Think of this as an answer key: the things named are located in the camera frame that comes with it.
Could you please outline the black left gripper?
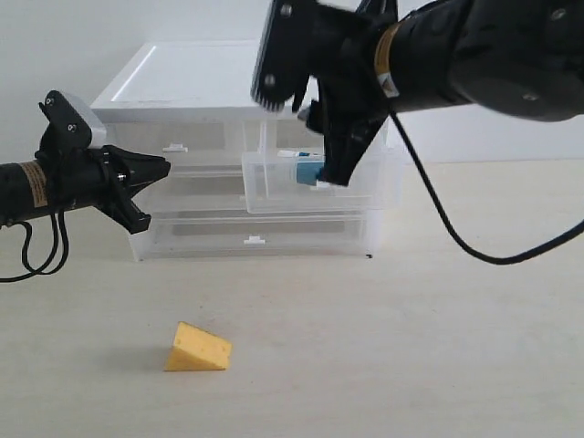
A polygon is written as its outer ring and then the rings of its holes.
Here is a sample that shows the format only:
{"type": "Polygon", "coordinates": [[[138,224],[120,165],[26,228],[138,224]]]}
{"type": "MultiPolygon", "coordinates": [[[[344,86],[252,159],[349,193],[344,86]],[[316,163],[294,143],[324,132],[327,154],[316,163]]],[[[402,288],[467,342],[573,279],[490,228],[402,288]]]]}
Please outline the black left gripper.
{"type": "Polygon", "coordinates": [[[139,192],[166,178],[171,164],[161,156],[104,146],[99,150],[99,165],[105,179],[99,210],[130,235],[145,232],[151,216],[134,202],[139,192]]]}

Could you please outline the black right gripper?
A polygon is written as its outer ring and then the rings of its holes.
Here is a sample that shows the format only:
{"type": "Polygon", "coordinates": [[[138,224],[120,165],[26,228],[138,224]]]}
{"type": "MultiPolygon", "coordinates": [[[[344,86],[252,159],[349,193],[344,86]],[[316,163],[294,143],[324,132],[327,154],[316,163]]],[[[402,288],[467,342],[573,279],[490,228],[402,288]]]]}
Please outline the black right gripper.
{"type": "Polygon", "coordinates": [[[309,73],[318,98],[306,109],[305,125],[323,137],[320,182],[347,187],[388,117],[373,58],[382,32],[397,21],[397,0],[362,0],[354,11],[317,10],[309,73]]]}

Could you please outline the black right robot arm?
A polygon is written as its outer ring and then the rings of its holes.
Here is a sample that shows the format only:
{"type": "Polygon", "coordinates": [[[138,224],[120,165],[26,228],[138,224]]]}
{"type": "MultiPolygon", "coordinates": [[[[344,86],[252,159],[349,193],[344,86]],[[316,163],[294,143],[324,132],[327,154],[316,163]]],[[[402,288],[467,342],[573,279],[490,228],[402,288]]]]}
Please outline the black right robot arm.
{"type": "Polygon", "coordinates": [[[343,12],[317,5],[309,74],[318,99],[307,125],[321,133],[318,178],[345,186],[387,119],[477,105],[539,122],[583,112],[580,1],[432,1],[343,12]]]}

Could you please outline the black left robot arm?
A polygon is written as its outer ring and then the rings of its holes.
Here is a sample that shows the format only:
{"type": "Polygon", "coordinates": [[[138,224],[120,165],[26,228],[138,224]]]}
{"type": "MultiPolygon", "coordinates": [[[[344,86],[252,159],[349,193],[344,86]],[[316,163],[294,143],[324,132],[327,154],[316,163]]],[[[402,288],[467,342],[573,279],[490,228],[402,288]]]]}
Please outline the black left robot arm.
{"type": "Polygon", "coordinates": [[[67,155],[38,151],[33,161],[1,166],[1,225],[93,207],[129,234],[142,233],[151,216],[133,198],[170,170],[161,156],[113,145],[67,155]]]}

